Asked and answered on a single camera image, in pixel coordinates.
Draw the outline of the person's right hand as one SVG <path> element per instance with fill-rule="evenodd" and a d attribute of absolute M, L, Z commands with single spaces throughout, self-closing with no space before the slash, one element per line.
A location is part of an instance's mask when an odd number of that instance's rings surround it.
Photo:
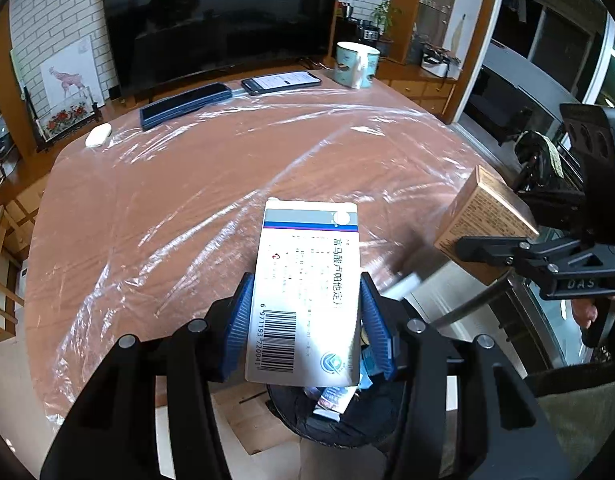
<path fill-rule="evenodd" d="M 600 297 L 594 298 L 577 298 L 571 300 L 572 315 L 574 321 L 583 330 L 587 330 L 591 326 L 598 316 L 598 304 Z"/>

